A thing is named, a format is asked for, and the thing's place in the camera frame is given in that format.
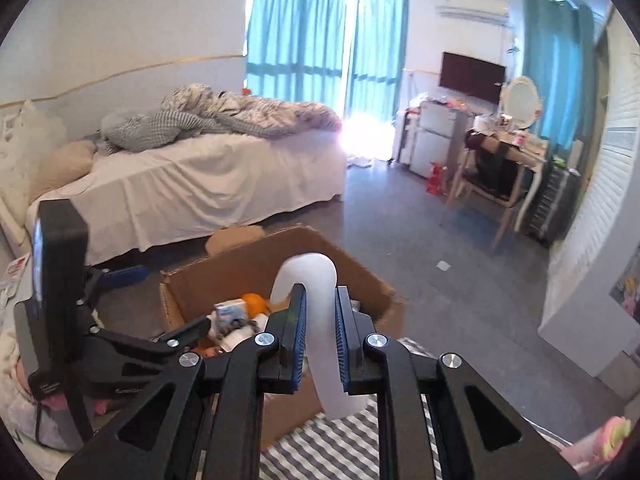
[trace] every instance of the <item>white plastic pipe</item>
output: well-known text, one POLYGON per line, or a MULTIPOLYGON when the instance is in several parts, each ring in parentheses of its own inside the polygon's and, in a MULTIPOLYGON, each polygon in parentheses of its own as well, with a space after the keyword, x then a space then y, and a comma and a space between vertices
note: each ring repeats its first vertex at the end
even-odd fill
POLYGON ((306 358, 328 419, 353 415, 367 407, 365 397, 342 389, 335 346, 334 263, 324 254, 307 253, 284 262, 271 289, 271 303, 283 301, 295 283, 306 289, 306 358))

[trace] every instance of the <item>oval mirror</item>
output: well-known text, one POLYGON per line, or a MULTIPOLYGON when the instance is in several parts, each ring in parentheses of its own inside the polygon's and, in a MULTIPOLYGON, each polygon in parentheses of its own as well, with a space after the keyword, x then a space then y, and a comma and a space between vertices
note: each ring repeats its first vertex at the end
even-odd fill
POLYGON ((517 129, 529 128, 540 109, 538 90, 533 81, 526 76, 511 81, 504 89, 502 109, 513 118, 513 125, 517 129))

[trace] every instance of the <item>pillow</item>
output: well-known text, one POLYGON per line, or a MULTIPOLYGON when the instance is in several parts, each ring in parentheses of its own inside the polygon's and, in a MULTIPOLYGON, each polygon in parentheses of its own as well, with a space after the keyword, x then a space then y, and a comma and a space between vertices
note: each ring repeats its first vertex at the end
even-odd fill
POLYGON ((95 144, 90 140, 76 140, 53 151, 42 160, 31 182, 29 203, 88 174, 94 165, 94 153, 95 144))

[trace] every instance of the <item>cardboard box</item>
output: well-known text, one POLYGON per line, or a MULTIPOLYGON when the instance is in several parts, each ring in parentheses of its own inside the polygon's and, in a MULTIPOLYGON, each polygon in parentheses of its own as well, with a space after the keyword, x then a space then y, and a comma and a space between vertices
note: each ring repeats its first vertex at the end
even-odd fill
MULTIPOLYGON (((223 233, 216 236, 224 238, 223 233)), ((242 238, 237 229, 233 236, 234 240, 242 238)), ((401 336, 404 307, 395 291, 314 229, 296 226, 260 237, 255 237, 254 230, 250 238, 252 241, 222 251, 209 244, 207 250, 214 256, 163 273, 160 296, 167 330, 209 314, 216 303, 247 292, 268 298, 284 261, 297 254, 322 253, 335 264, 338 285, 347 286, 351 299, 360 301, 361 311, 372 317, 377 329, 394 338, 401 336)), ((270 446, 319 411, 316 388, 307 374, 295 395, 274 396, 265 403, 262 447, 270 446)))
POLYGON ((259 225, 226 227, 213 233, 204 245, 209 256, 233 249, 264 237, 264 230, 259 225))

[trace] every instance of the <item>metal screw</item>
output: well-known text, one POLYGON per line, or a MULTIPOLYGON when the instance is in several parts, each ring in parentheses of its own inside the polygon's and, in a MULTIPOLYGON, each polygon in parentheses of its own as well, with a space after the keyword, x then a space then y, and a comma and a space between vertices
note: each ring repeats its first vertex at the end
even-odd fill
POLYGON ((462 357, 458 354, 444 354, 442 364, 449 368, 458 368, 462 364, 462 357))
POLYGON ((186 354, 182 354, 180 356, 180 359, 178 359, 178 362, 188 368, 190 366, 195 366, 196 364, 198 364, 198 361, 200 360, 200 357, 198 354, 196 354, 195 352, 187 352, 186 354))
POLYGON ((276 338, 269 332, 262 332, 261 334, 258 334, 256 337, 254 337, 254 341, 258 346, 269 346, 273 344, 274 341, 276 341, 276 338))
POLYGON ((382 348, 388 342, 389 342, 389 339, 387 339, 382 334, 369 334, 367 336, 367 344, 369 346, 375 346, 377 348, 382 348))

